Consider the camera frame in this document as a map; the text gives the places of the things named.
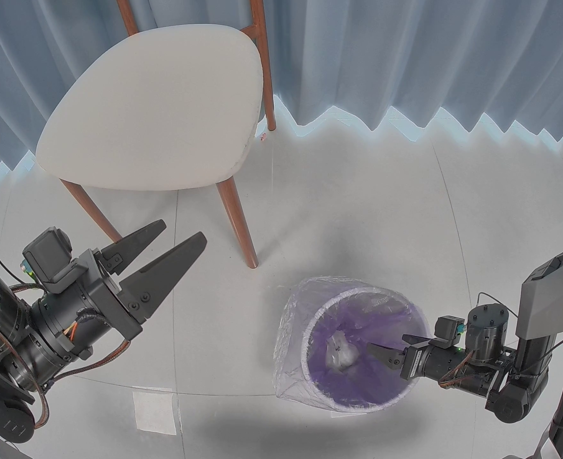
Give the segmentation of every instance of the trash bag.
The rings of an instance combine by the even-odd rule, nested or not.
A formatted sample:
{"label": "trash bag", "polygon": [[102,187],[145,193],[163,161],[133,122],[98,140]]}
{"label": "trash bag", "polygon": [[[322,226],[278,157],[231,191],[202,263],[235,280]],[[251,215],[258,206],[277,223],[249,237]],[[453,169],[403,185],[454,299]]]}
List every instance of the trash bag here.
{"label": "trash bag", "polygon": [[404,333],[429,336],[421,310],[400,293],[354,279],[303,280],[279,324],[275,394],[338,412],[389,408],[417,379],[401,379],[366,344],[404,348]]}

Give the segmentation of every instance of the trash can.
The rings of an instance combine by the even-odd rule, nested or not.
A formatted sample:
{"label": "trash can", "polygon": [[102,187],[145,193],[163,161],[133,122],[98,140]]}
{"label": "trash can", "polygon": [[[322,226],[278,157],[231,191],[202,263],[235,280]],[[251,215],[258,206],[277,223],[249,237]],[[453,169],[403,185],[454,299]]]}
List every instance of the trash can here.
{"label": "trash can", "polygon": [[303,280],[279,325],[275,394],[338,412],[389,408],[416,379],[401,379],[366,344],[404,348],[404,333],[429,336],[422,311],[400,293],[354,279]]}

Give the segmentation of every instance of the chair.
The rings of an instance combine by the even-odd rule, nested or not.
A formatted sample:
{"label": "chair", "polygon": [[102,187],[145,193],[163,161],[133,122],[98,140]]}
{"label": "chair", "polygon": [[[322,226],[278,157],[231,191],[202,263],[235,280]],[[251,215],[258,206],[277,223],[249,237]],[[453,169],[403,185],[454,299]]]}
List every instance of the chair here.
{"label": "chair", "polygon": [[[124,15],[130,7],[122,1]],[[216,184],[247,265],[256,268],[233,175],[247,157],[260,115],[259,50],[249,33],[220,25],[132,33],[129,21],[126,29],[129,37],[103,53],[53,111],[37,145],[38,163],[61,179],[113,241],[120,234],[82,186],[180,190]]]}

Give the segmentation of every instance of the curtain fold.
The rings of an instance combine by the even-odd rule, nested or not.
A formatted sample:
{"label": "curtain fold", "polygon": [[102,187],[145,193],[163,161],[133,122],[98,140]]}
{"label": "curtain fold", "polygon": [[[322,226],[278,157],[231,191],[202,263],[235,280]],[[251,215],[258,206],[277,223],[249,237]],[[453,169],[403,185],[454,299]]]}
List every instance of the curtain fold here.
{"label": "curtain fold", "polygon": [[[141,31],[251,23],[248,0],[130,0]],[[425,127],[563,136],[563,0],[264,0],[275,93],[298,124],[330,106],[374,129],[394,106]],[[34,150],[72,83],[126,32],[115,0],[0,0],[0,162]]]}

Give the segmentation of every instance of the floor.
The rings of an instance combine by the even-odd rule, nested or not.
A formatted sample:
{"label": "floor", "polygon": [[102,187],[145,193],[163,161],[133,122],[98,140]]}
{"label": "floor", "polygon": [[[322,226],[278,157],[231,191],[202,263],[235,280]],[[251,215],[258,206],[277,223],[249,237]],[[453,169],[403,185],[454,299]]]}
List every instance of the floor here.
{"label": "floor", "polygon": [[[56,385],[49,423],[20,450],[35,459],[530,455],[557,406],[563,346],[537,406],[514,425],[425,379],[392,409],[362,416],[286,402],[272,387],[279,318],[305,277],[400,291],[434,324],[465,317],[478,291],[516,309],[526,276],[563,251],[563,142],[519,125],[503,135],[486,118],[470,134],[458,128],[437,118],[413,142],[401,120],[369,132],[329,117],[299,136],[279,108],[277,131],[254,143],[236,175],[261,260],[254,271],[215,187],[89,189],[121,233],[157,218],[168,226],[126,274],[197,231],[209,244],[125,355]],[[2,259],[17,269],[26,243],[52,225],[76,255],[109,242],[32,159],[13,172],[1,166]],[[508,343],[514,334],[511,322]],[[120,341],[110,332],[93,359]]]}

